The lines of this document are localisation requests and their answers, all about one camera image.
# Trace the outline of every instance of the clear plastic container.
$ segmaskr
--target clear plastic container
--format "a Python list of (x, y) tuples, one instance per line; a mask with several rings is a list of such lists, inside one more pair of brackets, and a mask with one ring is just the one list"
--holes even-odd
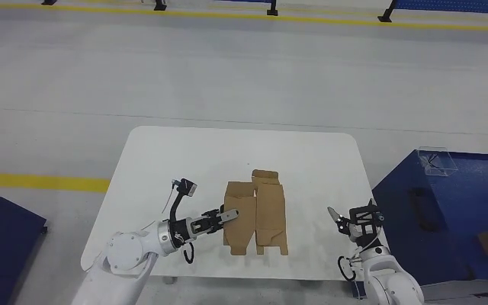
[(417, 153), (426, 175), (447, 177), (458, 170), (445, 147), (420, 146)]

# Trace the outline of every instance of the yellow floor line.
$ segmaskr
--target yellow floor line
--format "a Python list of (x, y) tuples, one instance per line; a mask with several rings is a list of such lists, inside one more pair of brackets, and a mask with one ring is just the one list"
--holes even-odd
[[(208, 5), (208, 8), (216, 9), (228, 9), (236, 11), (266, 11), (267, 7), (259, 6), (238, 6), (238, 5)], [(379, 14), (383, 14), (384, 10), (379, 10), (378, 13), (368, 13), (366, 11), (333, 11), (321, 8), (280, 8), (277, 7), (279, 11), (295, 11), (311, 14), (332, 14), (332, 15), (354, 15), (363, 17), (374, 17), (376, 18)], [(415, 14), (396, 14), (395, 12), (391, 15), (392, 18), (403, 18), (403, 19), (423, 19), (423, 20), (446, 20), (446, 21), (484, 21), (488, 22), (488, 18), (476, 17), (458, 17), (458, 16), (437, 16), (437, 15), (415, 15)]]
[(90, 13), (111, 13), (111, 14), (150, 14), (150, 15), (167, 15), (179, 17), (194, 17), (194, 18), (231, 18), (231, 19), (253, 19), (253, 20), (268, 20), (268, 21), (288, 21), (288, 22), (304, 22), (317, 24), (345, 24), (355, 26), (370, 26), (370, 27), (404, 27), (410, 29), (436, 29), (436, 30), (460, 30), (460, 31), (488, 31), (488, 25), (460, 25), (460, 24), (410, 24), (402, 22), (384, 23), (379, 21), (364, 21), (364, 20), (339, 20), (327, 18), (314, 17), (298, 17), (298, 16), (267, 16), (260, 14), (234, 14), (234, 13), (217, 13), (204, 11), (152, 11), (149, 9), (127, 9), (127, 8), (90, 8), (68, 5), (38, 5), (38, 4), (0, 4), (0, 8), (27, 8), (46, 11), (79, 11)]
[(0, 174), (0, 188), (37, 188), (57, 191), (105, 193), (109, 179)]

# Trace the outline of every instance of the cardboard box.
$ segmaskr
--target cardboard box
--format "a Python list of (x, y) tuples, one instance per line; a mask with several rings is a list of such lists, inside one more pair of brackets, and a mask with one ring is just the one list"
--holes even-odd
[(485, 254), (488, 255), (488, 232), (483, 232), (478, 234), (478, 239), (480, 239), (481, 246), (485, 250)]
[(269, 246), (280, 247), (280, 253), (288, 255), (284, 192), (278, 173), (255, 169), (251, 179), (227, 184), (223, 209), (237, 209), (239, 216), (223, 225), (223, 244), (230, 246), (231, 255), (245, 255), (255, 232), (259, 255)]
[(223, 210), (237, 209), (239, 216), (223, 225), (223, 244), (231, 255), (246, 255), (247, 245), (255, 232), (256, 197), (251, 182), (227, 183)]

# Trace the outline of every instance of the black handle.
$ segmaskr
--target black handle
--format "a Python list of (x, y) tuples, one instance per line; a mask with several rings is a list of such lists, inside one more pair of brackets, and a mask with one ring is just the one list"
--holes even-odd
[(409, 190), (409, 199), (417, 217), (417, 222), (419, 223), (420, 229), (427, 232), (438, 232), (439, 227), (437, 224), (428, 221), (424, 214), (422, 213), (422, 207), (420, 206), (420, 198), (425, 196), (425, 189), (423, 188), (412, 188)]

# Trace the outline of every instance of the table leg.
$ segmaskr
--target table leg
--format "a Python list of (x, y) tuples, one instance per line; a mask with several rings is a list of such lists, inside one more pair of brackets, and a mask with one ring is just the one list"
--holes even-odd
[(176, 283), (177, 280), (178, 280), (177, 277), (162, 277), (162, 282), (167, 285), (174, 284)]

